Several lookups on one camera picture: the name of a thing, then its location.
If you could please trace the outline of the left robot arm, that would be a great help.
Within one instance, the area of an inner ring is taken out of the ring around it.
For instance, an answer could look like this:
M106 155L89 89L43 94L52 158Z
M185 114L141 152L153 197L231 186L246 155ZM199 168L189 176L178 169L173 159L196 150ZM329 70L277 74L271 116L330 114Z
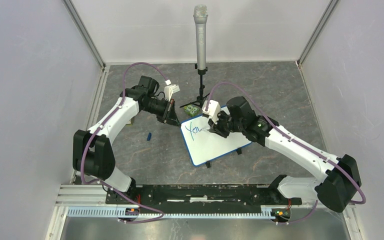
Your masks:
M116 167L112 144L124 126L140 112L155 115L163 124L180 126L172 98L180 87L169 80L165 84L163 98L159 99L159 83L151 77L141 76L137 85L120 94L116 104L100 121L88 130L77 130L73 136L73 169L117 189L117 196L125 204L136 200L137 190L134 179Z

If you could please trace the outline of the blue framed whiteboard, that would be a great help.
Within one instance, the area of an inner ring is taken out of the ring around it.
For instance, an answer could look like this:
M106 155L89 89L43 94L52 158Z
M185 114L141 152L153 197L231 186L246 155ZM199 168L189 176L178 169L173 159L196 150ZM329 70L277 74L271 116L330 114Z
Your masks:
M183 121L180 125L186 149L191 163L195 167L235 152L237 149L252 143L240 132L230 133L226 138L209 132L208 120L200 114Z

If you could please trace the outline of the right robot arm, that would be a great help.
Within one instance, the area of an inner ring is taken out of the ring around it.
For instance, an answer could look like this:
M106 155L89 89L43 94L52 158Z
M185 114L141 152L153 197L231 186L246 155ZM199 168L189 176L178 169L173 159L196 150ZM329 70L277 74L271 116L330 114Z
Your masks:
M241 133L247 140L276 151L307 170L311 177L282 176L269 189L269 199L282 204L291 198L313 198L328 209L341 213L353 198L361 194L361 177L357 161L350 155L339 157L296 137L274 119L258 115L243 96L227 102L228 111L215 100L207 100L203 115L209 131L223 138Z

